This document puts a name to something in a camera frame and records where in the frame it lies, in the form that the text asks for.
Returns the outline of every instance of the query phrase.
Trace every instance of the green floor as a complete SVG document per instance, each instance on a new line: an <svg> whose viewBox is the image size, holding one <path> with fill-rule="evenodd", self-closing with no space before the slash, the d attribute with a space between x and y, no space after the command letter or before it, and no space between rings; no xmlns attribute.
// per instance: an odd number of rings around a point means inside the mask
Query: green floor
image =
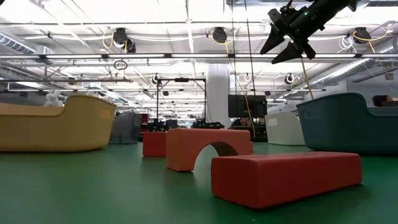
<svg viewBox="0 0 398 224"><path fill-rule="evenodd" d="M255 143L256 154L307 151ZM363 185L257 212L211 193L195 170L143 158L142 144L74 154L0 154L0 223L398 223L398 157L364 157Z"/></svg>

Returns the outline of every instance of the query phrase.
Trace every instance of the person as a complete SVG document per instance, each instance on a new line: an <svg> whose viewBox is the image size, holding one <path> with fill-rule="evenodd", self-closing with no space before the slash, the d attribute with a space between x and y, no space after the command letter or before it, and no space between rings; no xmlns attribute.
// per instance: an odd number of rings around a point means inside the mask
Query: person
<svg viewBox="0 0 398 224"><path fill-rule="evenodd" d="M231 126L250 126L249 118L238 118L232 122Z"/></svg>
<svg viewBox="0 0 398 224"><path fill-rule="evenodd" d="M392 97L387 95L377 95L374 96L372 100L375 106L382 107L385 101L392 101Z"/></svg>

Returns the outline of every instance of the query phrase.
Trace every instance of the pillar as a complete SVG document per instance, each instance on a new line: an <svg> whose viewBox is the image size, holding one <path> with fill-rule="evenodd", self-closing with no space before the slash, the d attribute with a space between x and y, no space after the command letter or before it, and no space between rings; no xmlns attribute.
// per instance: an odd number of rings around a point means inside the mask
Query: pillar
<svg viewBox="0 0 398 224"><path fill-rule="evenodd" d="M207 73L207 107L208 122L220 122L228 128L228 94L229 66L228 64L210 64Z"/></svg>

